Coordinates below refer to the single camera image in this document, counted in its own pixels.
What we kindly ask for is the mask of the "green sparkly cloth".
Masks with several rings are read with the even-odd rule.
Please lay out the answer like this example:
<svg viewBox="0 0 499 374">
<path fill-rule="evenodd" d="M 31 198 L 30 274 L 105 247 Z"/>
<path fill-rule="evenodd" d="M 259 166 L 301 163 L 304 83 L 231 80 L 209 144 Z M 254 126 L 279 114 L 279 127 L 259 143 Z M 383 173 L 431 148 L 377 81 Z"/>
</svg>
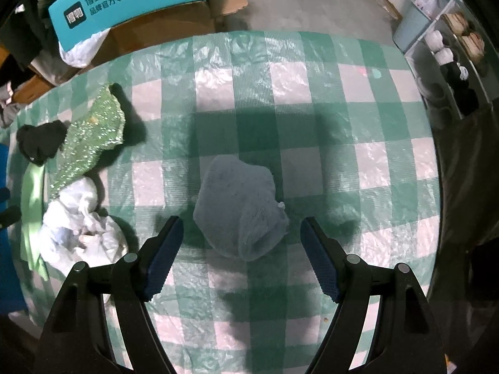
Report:
<svg viewBox="0 0 499 374">
<path fill-rule="evenodd" d="M 51 179 L 50 199 L 92 170 L 100 156 L 124 142 L 124 111 L 118 98 L 104 85 L 88 112 L 69 125 L 56 155 L 57 170 Z"/>
</svg>

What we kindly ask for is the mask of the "blue cardboard storage box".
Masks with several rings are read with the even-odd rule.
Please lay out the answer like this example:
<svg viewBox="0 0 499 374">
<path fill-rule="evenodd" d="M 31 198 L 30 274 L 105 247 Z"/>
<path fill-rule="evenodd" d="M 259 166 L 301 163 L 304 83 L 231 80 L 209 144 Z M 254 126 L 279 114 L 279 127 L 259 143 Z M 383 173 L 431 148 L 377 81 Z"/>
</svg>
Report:
<svg viewBox="0 0 499 374">
<path fill-rule="evenodd" d="M 1 144 L 1 213 L 7 210 L 10 193 L 6 187 L 8 147 Z M 13 264 L 11 245 L 7 228 L 1 228 L 1 315 L 27 308 L 20 287 L 19 277 Z"/>
</svg>

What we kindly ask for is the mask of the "grey green cloth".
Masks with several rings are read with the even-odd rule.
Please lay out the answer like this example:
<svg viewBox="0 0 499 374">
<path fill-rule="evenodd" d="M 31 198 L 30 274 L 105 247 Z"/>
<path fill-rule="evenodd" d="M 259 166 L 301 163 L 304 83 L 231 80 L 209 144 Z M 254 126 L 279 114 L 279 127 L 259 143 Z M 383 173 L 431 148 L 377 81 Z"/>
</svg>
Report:
<svg viewBox="0 0 499 374">
<path fill-rule="evenodd" d="M 45 166 L 28 164 L 21 186 L 20 257 L 28 263 L 30 271 L 37 273 L 44 281 L 48 281 L 49 274 L 37 242 L 38 233 L 42 227 L 44 179 Z"/>
</svg>

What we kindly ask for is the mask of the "green white checkered tablecloth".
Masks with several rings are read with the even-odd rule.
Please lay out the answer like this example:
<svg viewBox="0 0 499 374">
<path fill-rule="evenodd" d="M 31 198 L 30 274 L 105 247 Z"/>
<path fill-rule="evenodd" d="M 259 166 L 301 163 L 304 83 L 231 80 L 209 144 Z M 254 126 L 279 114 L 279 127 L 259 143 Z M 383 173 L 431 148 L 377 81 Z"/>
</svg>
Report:
<svg viewBox="0 0 499 374">
<path fill-rule="evenodd" d="M 101 156 L 101 204 L 132 245 L 171 215 L 183 245 L 147 306 L 180 373 L 301 373 L 336 306 L 299 239 L 312 216 L 366 262 L 406 262 L 430 283 L 440 190 L 430 125 L 404 55 L 373 41 L 310 32 L 240 31 L 154 46 L 53 89 L 2 131 L 19 201 L 27 166 L 18 127 L 86 114 L 117 84 L 124 143 Z M 193 220 L 219 155 L 268 168 L 289 217 L 254 262 L 217 254 Z"/>
</svg>

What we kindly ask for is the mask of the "light blue trash bin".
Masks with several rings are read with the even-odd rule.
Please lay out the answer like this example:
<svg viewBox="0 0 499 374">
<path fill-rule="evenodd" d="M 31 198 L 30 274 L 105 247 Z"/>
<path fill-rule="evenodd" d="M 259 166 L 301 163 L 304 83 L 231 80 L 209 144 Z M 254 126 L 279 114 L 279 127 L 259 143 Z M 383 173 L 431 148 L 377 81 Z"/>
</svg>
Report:
<svg viewBox="0 0 499 374">
<path fill-rule="evenodd" d="M 415 43 L 443 21 L 455 0 L 412 0 L 392 37 L 397 48 L 407 53 Z"/>
</svg>

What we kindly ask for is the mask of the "white plastic bag bundle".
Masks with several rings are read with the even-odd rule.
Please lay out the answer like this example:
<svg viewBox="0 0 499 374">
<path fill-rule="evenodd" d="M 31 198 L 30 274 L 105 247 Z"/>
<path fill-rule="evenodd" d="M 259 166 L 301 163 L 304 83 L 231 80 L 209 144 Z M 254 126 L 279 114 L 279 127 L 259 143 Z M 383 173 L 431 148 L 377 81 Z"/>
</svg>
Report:
<svg viewBox="0 0 499 374">
<path fill-rule="evenodd" d="M 65 187 L 43 215 L 35 244 L 42 260 L 63 275 L 76 262 L 99 267 L 117 262 L 128 252 L 119 225 L 110 216 L 96 212 L 95 183 L 82 177 Z"/>
</svg>

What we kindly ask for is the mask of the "grey fuzzy sock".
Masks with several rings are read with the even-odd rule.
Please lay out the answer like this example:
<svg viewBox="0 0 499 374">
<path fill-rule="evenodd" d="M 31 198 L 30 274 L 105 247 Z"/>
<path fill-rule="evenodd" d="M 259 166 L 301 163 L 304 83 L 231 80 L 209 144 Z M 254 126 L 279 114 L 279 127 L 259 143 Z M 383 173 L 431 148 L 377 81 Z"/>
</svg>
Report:
<svg viewBox="0 0 499 374">
<path fill-rule="evenodd" d="M 193 219 L 214 250 L 245 262 L 271 251 L 289 227 L 270 170 L 230 155 L 209 164 Z"/>
</svg>

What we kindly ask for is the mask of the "white plastic bag under box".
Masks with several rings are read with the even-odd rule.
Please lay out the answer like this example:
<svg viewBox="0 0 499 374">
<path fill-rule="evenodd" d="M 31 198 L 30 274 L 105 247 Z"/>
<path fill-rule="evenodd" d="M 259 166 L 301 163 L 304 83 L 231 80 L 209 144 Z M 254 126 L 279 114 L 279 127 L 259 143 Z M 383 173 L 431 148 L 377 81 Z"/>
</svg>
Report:
<svg viewBox="0 0 499 374">
<path fill-rule="evenodd" d="M 58 43 L 61 59 L 72 68 L 86 68 L 98 54 L 98 51 L 107 38 L 110 30 L 110 28 L 107 28 L 103 31 L 96 32 L 90 38 L 76 43 L 68 51 L 65 51 L 62 44 Z"/>
</svg>

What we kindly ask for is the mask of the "hanging dark jackets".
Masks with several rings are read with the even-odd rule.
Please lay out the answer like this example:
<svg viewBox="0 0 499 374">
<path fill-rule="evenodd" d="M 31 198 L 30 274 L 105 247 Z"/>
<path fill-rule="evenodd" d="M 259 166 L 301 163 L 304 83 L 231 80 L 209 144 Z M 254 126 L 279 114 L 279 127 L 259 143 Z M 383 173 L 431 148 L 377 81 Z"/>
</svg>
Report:
<svg viewBox="0 0 499 374">
<path fill-rule="evenodd" d="M 57 0 L 1 0 L 1 44 L 27 67 L 42 52 L 58 55 L 49 7 Z"/>
</svg>

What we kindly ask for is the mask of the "brown cardboard box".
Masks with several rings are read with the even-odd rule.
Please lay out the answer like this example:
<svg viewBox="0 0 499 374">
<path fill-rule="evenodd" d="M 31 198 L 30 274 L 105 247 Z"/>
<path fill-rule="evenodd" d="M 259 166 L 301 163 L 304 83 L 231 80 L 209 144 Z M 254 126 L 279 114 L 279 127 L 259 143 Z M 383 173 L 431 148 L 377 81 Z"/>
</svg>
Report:
<svg viewBox="0 0 499 374">
<path fill-rule="evenodd" d="M 111 28 L 91 62 L 83 68 L 69 70 L 63 81 L 133 51 L 224 31 L 225 18 L 247 6 L 248 0 L 205 0 L 143 14 Z"/>
</svg>

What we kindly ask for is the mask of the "black sock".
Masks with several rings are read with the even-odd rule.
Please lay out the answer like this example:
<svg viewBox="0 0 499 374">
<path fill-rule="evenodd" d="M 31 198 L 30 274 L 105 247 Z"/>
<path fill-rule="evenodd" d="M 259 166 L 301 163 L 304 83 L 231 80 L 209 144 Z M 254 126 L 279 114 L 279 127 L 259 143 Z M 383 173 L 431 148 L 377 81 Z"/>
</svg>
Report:
<svg viewBox="0 0 499 374">
<path fill-rule="evenodd" d="M 60 120 L 40 126 L 24 125 L 16 133 L 19 152 L 27 161 L 42 166 L 55 157 L 67 135 L 67 127 Z"/>
</svg>

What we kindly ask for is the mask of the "metal shoe rack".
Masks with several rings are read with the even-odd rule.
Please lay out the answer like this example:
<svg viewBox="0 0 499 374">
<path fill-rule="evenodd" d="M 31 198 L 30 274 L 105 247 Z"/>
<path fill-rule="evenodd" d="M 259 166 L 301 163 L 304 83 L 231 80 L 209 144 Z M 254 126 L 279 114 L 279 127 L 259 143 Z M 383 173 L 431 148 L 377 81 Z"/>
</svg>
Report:
<svg viewBox="0 0 499 374">
<path fill-rule="evenodd" d="M 498 51 L 463 0 L 446 0 L 404 53 L 433 124 L 498 99 Z"/>
</svg>

